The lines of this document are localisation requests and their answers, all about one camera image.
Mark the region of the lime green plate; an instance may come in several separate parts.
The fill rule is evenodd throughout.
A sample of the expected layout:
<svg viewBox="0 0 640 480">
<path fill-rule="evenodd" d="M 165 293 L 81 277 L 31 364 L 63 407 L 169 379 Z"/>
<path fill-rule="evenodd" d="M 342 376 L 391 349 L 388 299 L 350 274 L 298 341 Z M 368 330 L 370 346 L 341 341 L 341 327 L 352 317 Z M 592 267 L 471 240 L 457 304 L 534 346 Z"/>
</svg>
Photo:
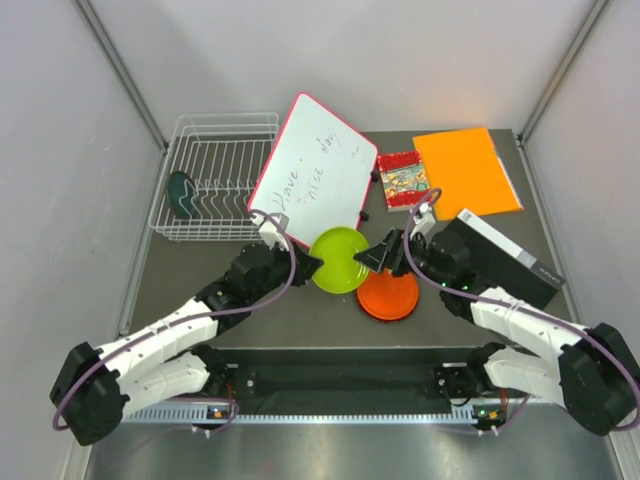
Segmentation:
<svg viewBox="0 0 640 480">
<path fill-rule="evenodd" d="M 366 237 L 355 229 L 335 227 L 327 230 L 309 251 L 311 256 L 323 262 L 313 274 L 313 282 L 321 290 L 334 295 L 357 290 L 366 280 L 369 270 L 354 256 L 368 248 Z"/>
</svg>

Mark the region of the orange plate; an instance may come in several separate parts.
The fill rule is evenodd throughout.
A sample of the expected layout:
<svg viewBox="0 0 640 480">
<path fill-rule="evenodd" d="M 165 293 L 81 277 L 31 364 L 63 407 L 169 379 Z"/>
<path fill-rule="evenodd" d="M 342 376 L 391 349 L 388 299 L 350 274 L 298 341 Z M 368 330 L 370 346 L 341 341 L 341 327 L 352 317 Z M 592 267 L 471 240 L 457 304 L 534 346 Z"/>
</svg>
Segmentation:
<svg viewBox="0 0 640 480">
<path fill-rule="evenodd" d="M 397 322 L 417 307 L 420 290 L 412 274 L 397 277 L 389 271 L 370 273 L 356 290 L 360 308 L 375 320 Z"/>
</svg>

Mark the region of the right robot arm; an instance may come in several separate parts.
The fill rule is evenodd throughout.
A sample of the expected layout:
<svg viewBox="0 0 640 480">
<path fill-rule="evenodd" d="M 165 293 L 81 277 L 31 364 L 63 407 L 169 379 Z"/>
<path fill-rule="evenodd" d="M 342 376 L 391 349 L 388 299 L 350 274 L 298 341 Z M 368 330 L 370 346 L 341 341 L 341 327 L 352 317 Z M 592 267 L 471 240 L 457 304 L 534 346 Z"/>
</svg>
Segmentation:
<svg viewBox="0 0 640 480">
<path fill-rule="evenodd" d="M 453 315 L 506 338 L 471 351 L 461 369 L 462 393 L 517 390 L 563 408 L 587 431 L 606 436 L 639 424 L 639 364 L 621 334 L 551 316 L 479 273 L 462 238 L 442 231 L 431 240 L 393 229 L 355 254 L 369 270 L 414 273 L 435 286 Z"/>
</svg>

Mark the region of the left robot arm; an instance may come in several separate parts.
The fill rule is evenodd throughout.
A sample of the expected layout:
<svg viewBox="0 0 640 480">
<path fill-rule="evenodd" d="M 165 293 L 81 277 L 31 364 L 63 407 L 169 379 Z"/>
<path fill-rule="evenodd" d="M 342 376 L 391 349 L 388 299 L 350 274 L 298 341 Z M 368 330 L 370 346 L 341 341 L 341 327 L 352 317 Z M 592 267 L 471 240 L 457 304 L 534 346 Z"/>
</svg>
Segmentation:
<svg viewBox="0 0 640 480">
<path fill-rule="evenodd" d="M 137 411 L 172 397 L 216 396 L 227 374 L 207 341 L 304 285 L 322 260 L 291 247 L 248 244 L 229 269 L 164 318 L 111 343 L 73 347 L 49 398 L 52 427 L 82 446 L 111 434 Z"/>
</svg>

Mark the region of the red patterned paperback book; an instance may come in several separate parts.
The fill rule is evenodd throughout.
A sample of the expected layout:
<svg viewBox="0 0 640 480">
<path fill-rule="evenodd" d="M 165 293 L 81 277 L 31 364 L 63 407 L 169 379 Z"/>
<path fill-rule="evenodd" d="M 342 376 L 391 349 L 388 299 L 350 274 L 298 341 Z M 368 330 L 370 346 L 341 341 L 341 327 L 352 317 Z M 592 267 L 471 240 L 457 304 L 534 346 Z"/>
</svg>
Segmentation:
<svg viewBox="0 0 640 480">
<path fill-rule="evenodd" d="M 381 154 L 377 166 L 390 212 L 412 209 L 431 190 L 418 151 Z"/>
</svg>

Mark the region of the pink framed whiteboard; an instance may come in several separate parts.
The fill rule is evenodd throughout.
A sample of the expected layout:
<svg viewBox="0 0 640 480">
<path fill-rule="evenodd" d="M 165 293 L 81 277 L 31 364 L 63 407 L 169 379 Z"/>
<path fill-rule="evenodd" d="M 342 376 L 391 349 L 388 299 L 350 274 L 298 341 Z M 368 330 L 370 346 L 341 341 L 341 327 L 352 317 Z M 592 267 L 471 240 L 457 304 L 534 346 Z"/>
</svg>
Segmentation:
<svg viewBox="0 0 640 480">
<path fill-rule="evenodd" d="M 335 227 L 360 223 L 377 147 L 306 92 L 280 129 L 253 194 L 251 210 L 286 217 L 285 232 L 312 245 Z"/>
</svg>

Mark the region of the orange folder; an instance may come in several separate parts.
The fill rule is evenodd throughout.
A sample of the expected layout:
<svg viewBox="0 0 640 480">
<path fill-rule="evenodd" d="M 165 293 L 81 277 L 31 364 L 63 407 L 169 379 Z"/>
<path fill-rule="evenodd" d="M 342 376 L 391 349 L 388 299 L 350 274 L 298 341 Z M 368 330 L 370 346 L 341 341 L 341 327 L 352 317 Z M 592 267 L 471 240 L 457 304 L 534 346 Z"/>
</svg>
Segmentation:
<svg viewBox="0 0 640 480">
<path fill-rule="evenodd" d="M 413 144 L 430 185 L 441 189 L 438 219 L 451 220 L 465 208 L 478 216 L 523 209 L 488 129 L 425 134 Z"/>
</svg>

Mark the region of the black box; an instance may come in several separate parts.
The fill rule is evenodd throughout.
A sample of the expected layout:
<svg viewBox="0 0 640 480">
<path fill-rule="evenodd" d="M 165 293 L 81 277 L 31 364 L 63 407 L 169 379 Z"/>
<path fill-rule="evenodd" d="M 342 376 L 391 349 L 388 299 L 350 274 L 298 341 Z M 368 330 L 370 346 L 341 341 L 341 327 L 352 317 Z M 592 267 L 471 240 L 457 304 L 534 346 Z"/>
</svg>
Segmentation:
<svg viewBox="0 0 640 480">
<path fill-rule="evenodd" d="M 544 309 L 566 280 L 529 251 L 464 208 L 443 232 L 455 233 L 470 253 L 471 269 L 517 299 Z"/>
</svg>

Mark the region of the dark green plate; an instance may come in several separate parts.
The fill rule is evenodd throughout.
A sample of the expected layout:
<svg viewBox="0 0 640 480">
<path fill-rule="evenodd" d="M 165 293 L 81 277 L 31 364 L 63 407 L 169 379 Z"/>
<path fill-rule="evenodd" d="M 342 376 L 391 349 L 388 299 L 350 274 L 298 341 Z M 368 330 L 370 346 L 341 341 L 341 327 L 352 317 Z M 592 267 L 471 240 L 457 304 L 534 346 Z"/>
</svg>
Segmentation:
<svg viewBox="0 0 640 480">
<path fill-rule="evenodd" d="M 181 171 L 171 173 L 167 181 L 167 196 L 177 218 L 188 220 L 194 217 L 197 189 L 189 175 Z"/>
</svg>

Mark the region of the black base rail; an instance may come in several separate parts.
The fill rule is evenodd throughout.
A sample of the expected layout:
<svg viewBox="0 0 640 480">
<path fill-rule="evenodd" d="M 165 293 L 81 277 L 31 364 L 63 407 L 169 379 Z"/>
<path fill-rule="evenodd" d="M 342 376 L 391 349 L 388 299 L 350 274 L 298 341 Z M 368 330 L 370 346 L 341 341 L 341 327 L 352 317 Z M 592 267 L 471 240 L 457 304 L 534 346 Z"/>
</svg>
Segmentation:
<svg viewBox="0 0 640 480">
<path fill-rule="evenodd" d="M 444 413 L 500 395 L 467 367 L 469 348 L 217 348 L 204 397 L 243 414 Z"/>
</svg>

